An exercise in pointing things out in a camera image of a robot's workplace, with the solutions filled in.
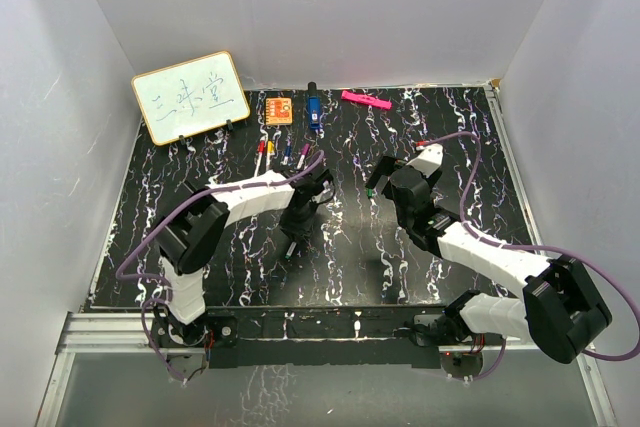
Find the white pen with red tip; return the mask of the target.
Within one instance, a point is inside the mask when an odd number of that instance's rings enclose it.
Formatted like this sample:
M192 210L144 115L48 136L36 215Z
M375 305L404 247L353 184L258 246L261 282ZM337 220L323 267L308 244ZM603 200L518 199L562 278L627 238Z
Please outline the white pen with red tip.
M254 177L257 177L259 175L260 166L261 166L261 162L262 162L263 156L264 156L264 153L259 153L258 149L257 149L257 157L256 157L256 162L255 162L255 168L254 168Z

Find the white pen with yellow tip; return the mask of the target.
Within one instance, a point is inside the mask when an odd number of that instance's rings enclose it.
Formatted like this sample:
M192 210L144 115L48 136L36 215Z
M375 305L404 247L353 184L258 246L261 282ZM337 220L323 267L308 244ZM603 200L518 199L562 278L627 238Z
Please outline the white pen with yellow tip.
M265 157L265 169L269 171L271 169L272 158L275 152L275 146L272 141L267 142L266 157Z

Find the white pen with purple tip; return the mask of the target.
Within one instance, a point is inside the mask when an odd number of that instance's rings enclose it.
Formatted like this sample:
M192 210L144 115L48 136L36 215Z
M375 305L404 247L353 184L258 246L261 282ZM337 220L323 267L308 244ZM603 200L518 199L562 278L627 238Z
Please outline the white pen with purple tip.
M306 159L307 154L309 152L309 149L310 149L310 144L309 143L305 143L303 148L302 148L302 150L301 150L301 152L300 152L299 159L298 159L298 162L296 164L296 169L297 170L301 170L303 168L305 159Z

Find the white pen with blue tip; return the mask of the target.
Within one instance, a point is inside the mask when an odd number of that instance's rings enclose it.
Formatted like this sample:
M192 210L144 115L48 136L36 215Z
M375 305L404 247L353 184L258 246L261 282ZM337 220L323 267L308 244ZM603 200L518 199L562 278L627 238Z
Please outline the white pen with blue tip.
M290 156L291 156L291 143L288 142L284 149L281 165L287 165L289 163Z

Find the white pen with green tip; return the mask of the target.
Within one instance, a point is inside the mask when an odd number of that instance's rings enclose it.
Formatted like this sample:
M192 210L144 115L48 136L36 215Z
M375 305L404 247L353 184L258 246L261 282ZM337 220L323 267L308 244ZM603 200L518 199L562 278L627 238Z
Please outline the white pen with green tip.
M292 257L293 252L295 251L295 248L296 248L296 242L291 242L285 254L286 259L290 259Z

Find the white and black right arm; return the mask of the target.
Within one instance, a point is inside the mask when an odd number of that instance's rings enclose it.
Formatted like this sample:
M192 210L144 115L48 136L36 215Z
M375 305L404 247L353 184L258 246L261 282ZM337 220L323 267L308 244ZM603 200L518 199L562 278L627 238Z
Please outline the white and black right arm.
M512 250L470 228L438 206L432 189L441 175L442 155L422 152L403 161L384 155L366 182L392 201L399 226L421 250L465 266L508 291L493 297L470 289L425 328L438 342L471 342L498 334L534 343L551 359L571 363L612 322L612 314L584 263L567 254L548 258Z

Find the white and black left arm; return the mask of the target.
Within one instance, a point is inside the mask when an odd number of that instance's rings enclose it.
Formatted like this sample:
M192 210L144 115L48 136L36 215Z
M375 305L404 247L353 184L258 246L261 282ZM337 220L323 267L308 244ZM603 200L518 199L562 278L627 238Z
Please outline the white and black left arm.
M281 213L278 227L293 244L311 233L323 195L335 192L333 176L323 166L306 173L269 170L257 177L217 186L199 198L191 185L184 188L192 203L156 236L160 263L170 283L171 299L162 328L176 343L194 346L206 334L204 267L214 256L224 230L269 211Z

